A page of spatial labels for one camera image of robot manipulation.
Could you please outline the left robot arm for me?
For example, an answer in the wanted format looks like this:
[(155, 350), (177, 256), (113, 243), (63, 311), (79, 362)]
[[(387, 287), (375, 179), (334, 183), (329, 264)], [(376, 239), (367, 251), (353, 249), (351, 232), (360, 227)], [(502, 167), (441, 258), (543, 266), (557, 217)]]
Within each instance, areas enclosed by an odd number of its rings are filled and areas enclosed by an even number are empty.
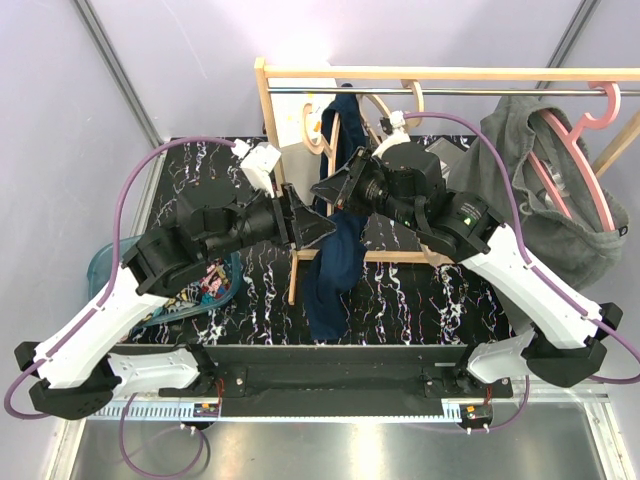
[(113, 347), (144, 316), (190, 283), (217, 259), (269, 241), (306, 248), (336, 229), (306, 206), (293, 185), (280, 197), (258, 190), (240, 202), (227, 179), (184, 188), (173, 215), (124, 254), (115, 254), (109, 283), (57, 334), (15, 350), (20, 381), (29, 390), (30, 419), (82, 419), (116, 397), (205, 397), (217, 392), (217, 366), (201, 347), (118, 355)]

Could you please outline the colourful comic print shorts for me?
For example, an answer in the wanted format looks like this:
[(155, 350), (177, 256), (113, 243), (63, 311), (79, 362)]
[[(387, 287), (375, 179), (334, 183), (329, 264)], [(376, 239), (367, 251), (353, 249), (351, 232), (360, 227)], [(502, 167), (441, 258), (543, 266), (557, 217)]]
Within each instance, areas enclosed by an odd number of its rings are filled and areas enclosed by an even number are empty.
[(206, 275), (190, 283), (161, 307), (144, 317), (140, 324), (152, 326), (180, 320), (225, 305), (239, 286), (233, 259), (218, 259), (207, 267)]

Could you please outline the beige hanger of comic shorts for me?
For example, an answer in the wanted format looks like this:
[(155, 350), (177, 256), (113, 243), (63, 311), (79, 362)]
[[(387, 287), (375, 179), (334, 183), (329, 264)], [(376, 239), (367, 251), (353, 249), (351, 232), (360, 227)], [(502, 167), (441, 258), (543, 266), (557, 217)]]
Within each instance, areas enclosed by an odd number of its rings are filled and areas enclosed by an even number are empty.
[(388, 117), (393, 111), (405, 113), (425, 112), (425, 98), (418, 80), (401, 80), (400, 85), (409, 92), (401, 99), (399, 95), (363, 93), (357, 94), (359, 115), (365, 133), (372, 146), (379, 146), (388, 137), (380, 124), (382, 117)]

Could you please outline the navy blue shorts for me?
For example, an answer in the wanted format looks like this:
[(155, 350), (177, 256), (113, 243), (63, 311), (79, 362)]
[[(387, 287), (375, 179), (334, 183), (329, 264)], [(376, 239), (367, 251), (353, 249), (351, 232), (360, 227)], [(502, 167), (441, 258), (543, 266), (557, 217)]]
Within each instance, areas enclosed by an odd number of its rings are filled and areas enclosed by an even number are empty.
[[(321, 115), (321, 134), (328, 141), (337, 141), (337, 168), (366, 145), (354, 94), (335, 96)], [(336, 231), (321, 241), (302, 283), (303, 304), (315, 341), (335, 341), (347, 332), (348, 310), (342, 296), (359, 282), (366, 253), (361, 243), (366, 216), (338, 210), (330, 220)]]

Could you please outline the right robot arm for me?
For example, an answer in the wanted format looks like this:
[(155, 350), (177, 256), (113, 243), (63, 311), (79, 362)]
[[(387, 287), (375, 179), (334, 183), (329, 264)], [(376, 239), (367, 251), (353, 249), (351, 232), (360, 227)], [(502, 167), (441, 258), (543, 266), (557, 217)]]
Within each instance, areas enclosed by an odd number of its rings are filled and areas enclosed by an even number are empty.
[(435, 154), (414, 142), (382, 153), (360, 147), (311, 190), (337, 209), (404, 225), (422, 245), (489, 282), (529, 319), (515, 337), (469, 348), (453, 374), (463, 395), (529, 374), (569, 388), (599, 372), (607, 353), (602, 341), (619, 324), (620, 309), (588, 300), (521, 248), (514, 229), (481, 197), (448, 189)]

